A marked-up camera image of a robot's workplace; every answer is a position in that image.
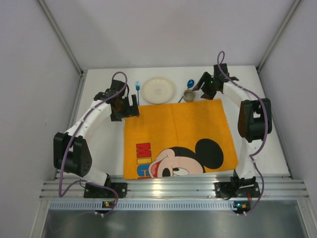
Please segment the blue metallic spoon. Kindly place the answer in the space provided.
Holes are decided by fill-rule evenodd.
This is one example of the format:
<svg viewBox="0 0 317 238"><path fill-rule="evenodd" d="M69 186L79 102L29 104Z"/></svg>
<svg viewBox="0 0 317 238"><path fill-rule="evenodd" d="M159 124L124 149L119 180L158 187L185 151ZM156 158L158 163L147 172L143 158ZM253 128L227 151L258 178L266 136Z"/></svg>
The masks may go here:
<svg viewBox="0 0 317 238"><path fill-rule="evenodd" d="M195 84L195 81L193 79L190 79L187 82L187 89L194 87L194 84ZM182 101L182 99L183 99L183 96L179 99L178 103L180 103Z"/></svg>

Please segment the small brown cup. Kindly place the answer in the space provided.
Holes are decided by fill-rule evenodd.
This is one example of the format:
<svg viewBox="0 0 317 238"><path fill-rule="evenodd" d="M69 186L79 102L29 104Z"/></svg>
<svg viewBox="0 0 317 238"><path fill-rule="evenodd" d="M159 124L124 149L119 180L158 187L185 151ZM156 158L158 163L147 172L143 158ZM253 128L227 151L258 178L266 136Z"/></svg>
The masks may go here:
<svg viewBox="0 0 317 238"><path fill-rule="evenodd" d="M183 99L185 102L193 102L195 100L195 97L196 92L191 89L187 89L183 93Z"/></svg>

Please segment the blue metallic fork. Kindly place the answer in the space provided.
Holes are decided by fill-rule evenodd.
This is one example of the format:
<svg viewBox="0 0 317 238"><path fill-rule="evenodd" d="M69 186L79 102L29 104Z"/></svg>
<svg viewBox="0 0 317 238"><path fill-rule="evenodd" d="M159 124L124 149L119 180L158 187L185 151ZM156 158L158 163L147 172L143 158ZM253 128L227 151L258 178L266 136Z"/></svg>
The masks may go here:
<svg viewBox="0 0 317 238"><path fill-rule="evenodd" d="M137 103L138 103L138 105L140 104L140 97L139 97L139 93L140 93L140 82L139 81L137 81L136 83L135 83L135 87L136 87L136 91L137 91Z"/></svg>

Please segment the cream round plate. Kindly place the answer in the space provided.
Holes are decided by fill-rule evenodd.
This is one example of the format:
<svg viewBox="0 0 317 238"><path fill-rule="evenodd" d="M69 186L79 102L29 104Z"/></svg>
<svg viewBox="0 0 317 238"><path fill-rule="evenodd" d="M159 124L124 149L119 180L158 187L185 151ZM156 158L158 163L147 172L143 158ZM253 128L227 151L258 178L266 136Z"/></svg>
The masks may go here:
<svg viewBox="0 0 317 238"><path fill-rule="evenodd" d="M165 77L153 77L141 85L141 96L152 104L168 102L175 94L175 84Z"/></svg>

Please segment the orange Mickey Mouse placemat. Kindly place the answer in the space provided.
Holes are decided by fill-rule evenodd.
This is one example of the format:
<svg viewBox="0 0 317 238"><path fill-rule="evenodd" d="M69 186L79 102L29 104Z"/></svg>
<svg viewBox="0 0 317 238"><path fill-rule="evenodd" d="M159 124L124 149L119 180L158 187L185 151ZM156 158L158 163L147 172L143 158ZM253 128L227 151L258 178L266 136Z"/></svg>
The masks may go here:
<svg viewBox="0 0 317 238"><path fill-rule="evenodd" d="M125 179L223 172L238 165L222 101L141 106L125 120Z"/></svg>

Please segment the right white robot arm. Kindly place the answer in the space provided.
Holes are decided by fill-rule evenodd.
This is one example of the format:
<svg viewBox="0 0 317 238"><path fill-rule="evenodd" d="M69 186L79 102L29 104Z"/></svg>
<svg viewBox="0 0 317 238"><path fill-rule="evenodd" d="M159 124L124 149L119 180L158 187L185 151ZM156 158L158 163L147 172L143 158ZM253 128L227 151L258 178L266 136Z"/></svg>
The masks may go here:
<svg viewBox="0 0 317 238"><path fill-rule="evenodd" d="M239 162L234 176L239 180L252 179L256 171L256 159L272 131L271 101L236 83L230 77L227 64L213 66L213 75L204 72L193 90L202 90L202 98L212 100L217 92L229 97L239 108L238 132L242 137Z"/></svg>

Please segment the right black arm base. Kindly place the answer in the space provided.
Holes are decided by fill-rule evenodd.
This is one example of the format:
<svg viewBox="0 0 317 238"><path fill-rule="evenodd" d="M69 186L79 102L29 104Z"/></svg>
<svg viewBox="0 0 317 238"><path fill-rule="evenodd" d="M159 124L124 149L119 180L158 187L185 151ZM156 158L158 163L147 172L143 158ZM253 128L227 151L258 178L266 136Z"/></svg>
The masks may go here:
<svg viewBox="0 0 317 238"><path fill-rule="evenodd" d="M256 182L256 177L238 178L237 175L231 176L229 182L216 182L214 184L217 198L229 200L231 198L258 198L260 188Z"/></svg>

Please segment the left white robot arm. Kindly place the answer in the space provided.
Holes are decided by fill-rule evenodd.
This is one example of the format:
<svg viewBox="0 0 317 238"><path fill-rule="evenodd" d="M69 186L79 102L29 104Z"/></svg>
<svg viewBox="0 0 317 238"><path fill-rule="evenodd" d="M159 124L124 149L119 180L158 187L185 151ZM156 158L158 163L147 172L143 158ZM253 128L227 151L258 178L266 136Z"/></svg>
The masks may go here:
<svg viewBox="0 0 317 238"><path fill-rule="evenodd" d="M88 140L107 119L122 121L139 116L137 96L129 103L127 82L113 79L110 88L95 95L84 115L66 132L53 138L53 165L60 171L77 175L87 182L106 186L109 175L97 169L88 147Z"/></svg>

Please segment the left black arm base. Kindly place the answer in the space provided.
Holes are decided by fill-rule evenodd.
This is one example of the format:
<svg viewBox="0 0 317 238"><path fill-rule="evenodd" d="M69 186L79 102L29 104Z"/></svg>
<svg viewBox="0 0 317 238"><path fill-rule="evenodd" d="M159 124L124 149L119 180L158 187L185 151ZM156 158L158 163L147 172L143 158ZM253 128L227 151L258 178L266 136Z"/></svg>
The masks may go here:
<svg viewBox="0 0 317 238"><path fill-rule="evenodd" d="M87 183L85 185L84 198L125 198L127 194L126 182L112 182L111 179L107 179L105 186L92 185Z"/></svg>

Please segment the left aluminium frame post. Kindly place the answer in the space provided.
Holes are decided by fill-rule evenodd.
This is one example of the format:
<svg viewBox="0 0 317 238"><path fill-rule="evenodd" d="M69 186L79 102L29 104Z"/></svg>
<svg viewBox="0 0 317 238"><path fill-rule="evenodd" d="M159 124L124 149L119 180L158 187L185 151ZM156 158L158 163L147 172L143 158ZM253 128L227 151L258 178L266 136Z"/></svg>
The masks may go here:
<svg viewBox="0 0 317 238"><path fill-rule="evenodd" d="M55 20L53 14L51 13L46 1L45 0L36 0L36 3L39 5L39 8L41 9L43 14L45 15L45 18L47 19L49 25L53 29L57 39L61 43L67 56L69 57L70 61L72 62L74 68L76 69L76 71L78 72L79 75L82 75L84 71L83 71L82 67L80 66L78 60L76 59L69 43L67 42L62 30L60 29L57 21Z"/></svg>

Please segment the aluminium frame post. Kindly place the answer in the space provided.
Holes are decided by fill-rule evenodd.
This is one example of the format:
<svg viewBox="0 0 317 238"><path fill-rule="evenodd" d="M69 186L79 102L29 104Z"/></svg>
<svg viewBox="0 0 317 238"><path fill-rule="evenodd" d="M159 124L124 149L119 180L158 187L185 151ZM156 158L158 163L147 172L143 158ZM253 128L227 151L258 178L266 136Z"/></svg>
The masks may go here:
<svg viewBox="0 0 317 238"><path fill-rule="evenodd" d="M78 60L76 59L69 43L67 42L62 30L60 29L57 21L55 20L53 14L51 13L46 1L45 0L36 0L36 3L39 5L39 8L41 9L43 14L45 15L45 18L47 19L49 25L53 29L57 39L61 43L67 56L69 57L70 61L72 62L74 68L76 69L76 71L78 72L79 75L82 75L84 71L83 71L82 67L80 66Z"/></svg>
<svg viewBox="0 0 317 238"><path fill-rule="evenodd" d="M285 30L287 29L288 25L292 21L292 18L294 17L296 12L300 8L300 5L302 4L302 2L303 2L302 0L294 0L294 1L292 1L292 4L291 4L290 8L288 9L288 11L287 11L286 15L284 16L282 22L280 23L280 25L278 27L278 30L274 34L274 37L272 38L269 46L267 47L263 57L260 60L260 63L256 67L257 73L260 73L261 70L263 69L265 63L269 59L270 55L273 53L275 47L277 46L279 40L283 36L283 34L284 34Z"/></svg>

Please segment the right aluminium frame post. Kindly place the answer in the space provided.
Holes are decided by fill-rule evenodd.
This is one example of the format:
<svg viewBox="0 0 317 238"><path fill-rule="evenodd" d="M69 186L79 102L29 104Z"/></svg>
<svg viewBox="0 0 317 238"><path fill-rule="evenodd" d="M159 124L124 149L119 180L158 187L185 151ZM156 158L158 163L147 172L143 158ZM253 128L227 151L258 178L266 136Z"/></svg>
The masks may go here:
<svg viewBox="0 0 317 238"><path fill-rule="evenodd" d="M294 17L296 12L300 8L300 5L302 4L302 2L303 2L302 0L294 0L294 1L292 1L292 4L291 4L290 8L288 9L288 11L287 11L286 15L284 16L282 22L280 23L280 25L278 27L278 30L274 34L274 37L272 38L269 46L267 47L263 57L260 60L260 63L256 67L257 73L260 73L261 70L263 69L265 63L269 59L270 55L273 53L275 47L277 46L279 40L283 36L283 34L284 34L285 30L287 29L288 25L292 21L292 18Z"/></svg>

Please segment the aluminium mounting rail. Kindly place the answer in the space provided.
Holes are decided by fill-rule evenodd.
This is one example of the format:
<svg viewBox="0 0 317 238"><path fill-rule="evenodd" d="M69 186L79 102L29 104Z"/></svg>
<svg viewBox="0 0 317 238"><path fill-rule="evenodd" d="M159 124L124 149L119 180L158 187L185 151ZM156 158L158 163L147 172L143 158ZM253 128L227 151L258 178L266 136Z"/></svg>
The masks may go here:
<svg viewBox="0 0 317 238"><path fill-rule="evenodd" d="M127 183L127 199L207 199L215 198L217 182L229 182L229 176L202 175L198 177L155 178L125 180L114 176L112 182ZM259 187L264 187L263 199L306 199L309 197L304 182L290 177L265 177Z"/></svg>

